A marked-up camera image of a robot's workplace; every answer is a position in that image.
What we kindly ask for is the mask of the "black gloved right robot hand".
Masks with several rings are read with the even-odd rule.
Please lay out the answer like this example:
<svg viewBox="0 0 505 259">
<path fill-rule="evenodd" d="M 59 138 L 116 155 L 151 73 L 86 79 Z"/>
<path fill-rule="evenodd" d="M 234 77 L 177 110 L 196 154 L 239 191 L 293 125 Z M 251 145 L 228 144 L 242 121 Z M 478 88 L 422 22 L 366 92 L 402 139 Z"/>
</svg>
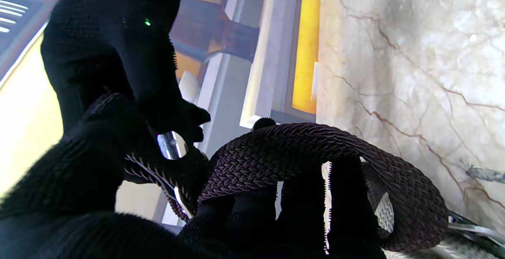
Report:
<svg viewBox="0 0 505 259">
<path fill-rule="evenodd" d="M 58 0 L 40 47 L 63 128 L 77 123 L 106 90 L 137 103 L 155 135 L 204 140 L 209 113 L 179 90 L 169 32 L 180 0 Z"/>
</svg>

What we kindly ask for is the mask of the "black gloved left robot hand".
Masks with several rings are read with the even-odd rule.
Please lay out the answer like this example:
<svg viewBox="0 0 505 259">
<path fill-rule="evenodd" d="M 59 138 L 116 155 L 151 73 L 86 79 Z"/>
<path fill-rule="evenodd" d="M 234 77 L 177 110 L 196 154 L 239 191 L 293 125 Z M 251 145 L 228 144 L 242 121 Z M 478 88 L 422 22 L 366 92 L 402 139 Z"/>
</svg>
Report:
<svg viewBox="0 0 505 259">
<path fill-rule="evenodd" d="M 321 200 L 303 207 L 297 195 L 324 192 L 320 169 L 276 187 L 204 201 L 174 235 L 152 221 L 115 212 L 128 148 L 157 152 L 133 102 L 118 93 L 95 100 L 83 118 L 43 155 L 1 203 L 2 259 L 384 259 L 378 220 L 357 157 L 344 158 L 332 185 L 333 215 L 323 252 Z"/>
</svg>

